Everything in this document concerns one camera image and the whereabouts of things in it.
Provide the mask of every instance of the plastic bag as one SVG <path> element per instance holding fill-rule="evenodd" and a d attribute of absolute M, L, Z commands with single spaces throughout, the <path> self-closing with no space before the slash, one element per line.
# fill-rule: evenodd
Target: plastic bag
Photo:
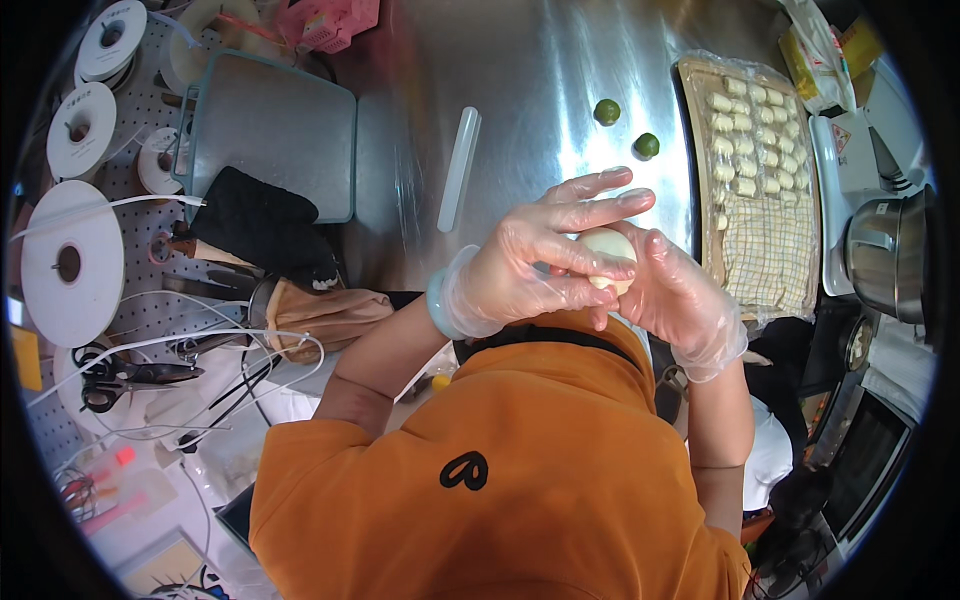
<path fill-rule="evenodd" d="M 780 3 L 793 20 L 780 37 L 780 51 L 806 109 L 813 114 L 837 105 L 855 110 L 850 68 L 824 14 L 812 0 Z"/>

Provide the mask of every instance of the hand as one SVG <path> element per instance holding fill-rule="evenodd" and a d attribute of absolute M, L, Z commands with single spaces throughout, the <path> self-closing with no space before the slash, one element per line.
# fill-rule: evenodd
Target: hand
<path fill-rule="evenodd" d="M 461 334 L 487 337 L 520 319 L 613 301 L 613 286 L 600 290 L 585 278 L 552 276 L 534 264 L 614 280 L 635 276 L 634 261 L 593 252 L 563 235 L 615 223 L 652 206 L 654 195 L 648 189 L 580 202 L 633 178 L 627 167 L 609 169 L 565 181 L 537 202 L 515 207 L 483 248 L 468 246 L 450 263 L 438 298 L 444 317 Z"/>
<path fill-rule="evenodd" d="M 695 383 L 711 380 L 747 349 L 740 307 L 689 254 L 656 229 L 608 225 L 636 250 L 636 277 L 627 293 L 590 310 L 594 328 L 607 326 L 607 310 L 619 313 L 671 346 L 677 364 Z"/>

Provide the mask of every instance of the checkered cloth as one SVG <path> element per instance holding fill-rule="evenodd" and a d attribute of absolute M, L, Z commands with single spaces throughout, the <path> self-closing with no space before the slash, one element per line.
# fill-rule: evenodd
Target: checkered cloth
<path fill-rule="evenodd" d="M 812 199 L 785 203 L 738 197 L 725 210 L 724 288 L 754 311 L 808 316 L 804 301 L 816 245 Z"/>

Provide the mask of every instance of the white ribbon spool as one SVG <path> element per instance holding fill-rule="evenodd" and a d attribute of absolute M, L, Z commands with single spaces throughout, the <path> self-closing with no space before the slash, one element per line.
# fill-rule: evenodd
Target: white ribbon spool
<path fill-rule="evenodd" d="M 150 134 L 136 159 L 136 173 L 151 194 L 176 194 L 182 189 L 180 182 L 171 177 L 173 146 L 177 130 L 163 127 Z M 180 144 L 183 155 L 183 144 Z"/>
<path fill-rule="evenodd" d="M 83 181 L 65 181 L 43 195 L 28 225 L 98 204 L 103 208 L 23 238 L 24 301 L 37 330 L 64 348 L 86 344 L 113 320 L 124 287 L 120 224 L 100 190 Z"/>
<path fill-rule="evenodd" d="M 54 178 L 92 179 L 104 162 L 116 121 L 116 100 L 106 85 L 91 82 L 70 92 L 47 132 L 47 162 Z"/>
<path fill-rule="evenodd" d="M 177 21 L 194 39 L 200 40 L 204 29 L 212 29 L 220 34 L 222 48 L 256 54 L 260 38 L 217 20 L 219 12 L 229 12 L 248 23 L 260 23 L 260 14 L 251 0 L 194 0 Z M 203 78 L 209 57 L 209 51 L 205 48 L 189 48 L 183 36 L 173 32 L 161 53 L 160 73 L 175 94 L 182 96 L 188 85 Z"/>
<path fill-rule="evenodd" d="M 122 0 L 93 20 L 80 42 L 76 70 L 86 82 L 104 82 L 123 71 L 147 29 L 147 9 L 140 0 Z"/>

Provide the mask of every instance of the plastic wrap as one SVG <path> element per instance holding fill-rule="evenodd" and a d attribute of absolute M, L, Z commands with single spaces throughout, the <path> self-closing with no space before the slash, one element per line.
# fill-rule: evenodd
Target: plastic wrap
<path fill-rule="evenodd" d="M 678 72 L 699 172 L 702 266 L 744 319 L 812 321 L 819 201 L 796 89 L 767 65 L 702 51 L 681 57 Z"/>

